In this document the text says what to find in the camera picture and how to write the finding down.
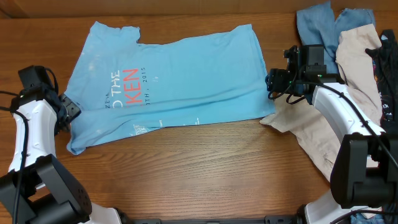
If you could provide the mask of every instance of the blue t-shirt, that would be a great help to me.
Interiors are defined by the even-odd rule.
[[[137,27],[91,27],[65,92],[81,109],[72,122],[72,153],[163,127],[274,112],[251,25],[165,45],[139,38]]]

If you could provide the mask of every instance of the black fabric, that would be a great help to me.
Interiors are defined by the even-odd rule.
[[[374,78],[383,107],[381,127],[389,134],[398,134],[398,45],[392,30],[383,31],[382,47],[366,49],[373,59]]]

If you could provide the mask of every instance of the clothing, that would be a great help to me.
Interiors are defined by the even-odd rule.
[[[381,127],[398,134],[398,44],[392,30],[385,30],[380,49],[366,49],[373,59],[374,77],[382,101]]]
[[[68,149],[168,126],[260,118],[274,112],[251,25],[175,43],[138,44],[139,28],[96,22],[65,94],[81,109]]]
[[[303,45],[325,46],[327,73],[338,73],[335,59],[341,31],[368,24],[376,26],[373,11],[369,9],[345,9],[335,21],[330,1],[297,11],[297,29]]]
[[[351,216],[351,224],[384,224],[384,220],[382,215],[375,215],[367,219],[359,213]]]
[[[348,43],[355,40],[357,43],[348,46]],[[352,61],[356,57],[366,57],[364,53],[366,48],[375,49],[380,46],[377,40],[378,36],[372,24],[342,32],[336,54],[337,62],[349,83],[349,94],[366,116],[376,124],[379,123],[381,117],[381,102],[377,90],[369,88],[372,83],[376,85],[370,57],[369,65],[366,65],[367,60],[358,59],[361,64],[357,66],[370,66],[370,71],[365,73],[362,73],[361,69],[355,70],[343,62],[345,60]],[[322,174],[330,180],[331,170],[340,149],[340,142],[336,134],[322,114],[307,101],[289,105],[285,102],[286,97],[283,96],[275,100],[276,114],[266,116],[261,123],[271,125],[281,132],[291,131],[295,134],[300,146]]]

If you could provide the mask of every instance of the wood grain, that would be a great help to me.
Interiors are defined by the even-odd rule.
[[[378,31],[398,28],[394,13],[376,13]],[[0,20],[0,90],[18,92],[17,71],[45,65],[60,91],[94,21],[139,26],[140,42],[166,44],[185,37],[249,24],[258,36],[268,69],[286,67],[282,50],[299,44],[295,14],[222,16],[134,16]],[[9,105],[8,96],[0,105]],[[12,160],[16,127],[0,112],[0,175]],[[131,218],[236,218],[295,213],[316,200],[328,183],[297,144],[295,136],[259,120],[165,128],[88,148],[73,156],[69,134],[55,137],[57,157],[85,186],[93,202],[118,207]],[[0,205],[0,223],[11,217]]]

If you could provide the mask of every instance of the white cloth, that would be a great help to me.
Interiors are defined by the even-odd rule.
[[[348,92],[366,116],[379,124],[382,107],[373,75],[372,59],[365,49],[381,47],[381,42],[372,24],[341,32],[336,51],[336,62]],[[261,124],[271,125],[280,132],[291,131],[311,158],[316,167],[330,181],[340,142],[332,128],[306,100],[289,105],[287,95],[275,100],[276,113],[266,116]]]

